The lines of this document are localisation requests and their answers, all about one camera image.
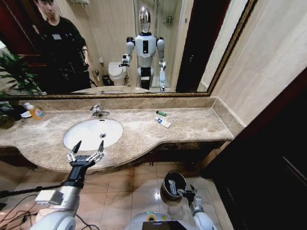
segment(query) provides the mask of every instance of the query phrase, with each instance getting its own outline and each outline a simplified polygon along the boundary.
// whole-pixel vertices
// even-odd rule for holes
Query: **white sink basin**
[[[97,150],[102,140],[104,147],[113,145],[123,133],[121,124],[114,120],[89,120],[71,127],[64,136],[64,145],[72,149],[80,140],[79,150]]]

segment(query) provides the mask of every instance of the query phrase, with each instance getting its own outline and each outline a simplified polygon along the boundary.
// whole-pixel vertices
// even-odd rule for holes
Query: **drain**
[[[102,133],[102,134],[100,134],[100,136],[99,136],[100,138],[105,138],[106,137],[106,133]]]

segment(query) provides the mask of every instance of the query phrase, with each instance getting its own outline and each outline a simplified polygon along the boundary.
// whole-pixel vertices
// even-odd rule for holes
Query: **person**
[[[76,26],[59,16],[54,0],[34,0],[46,15],[38,34],[39,50],[47,61],[47,93],[68,93],[91,87],[89,78],[90,61],[85,39]]]

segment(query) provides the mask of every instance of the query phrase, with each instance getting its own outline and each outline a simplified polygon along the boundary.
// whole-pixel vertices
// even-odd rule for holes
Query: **orange bottle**
[[[45,116],[45,113],[41,109],[35,107],[34,105],[30,104],[29,102],[24,103],[24,105],[34,119],[40,120]]]

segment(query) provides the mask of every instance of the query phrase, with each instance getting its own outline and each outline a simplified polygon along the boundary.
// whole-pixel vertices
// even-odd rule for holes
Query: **trash can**
[[[102,82],[105,86],[111,86],[114,85],[113,81],[110,79],[109,75],[102,76]]]
[[[175,184],[175,192],[171,188],[172,185],[170,184],[170,182]],[[181,195],[177,192],[178,189],[186,190],[186,188],[186,179],[183,177],[183,175],[176,171],[168,172],[161,185],[161,191],[164,197],[171,201],[178,200],[181,198]]]

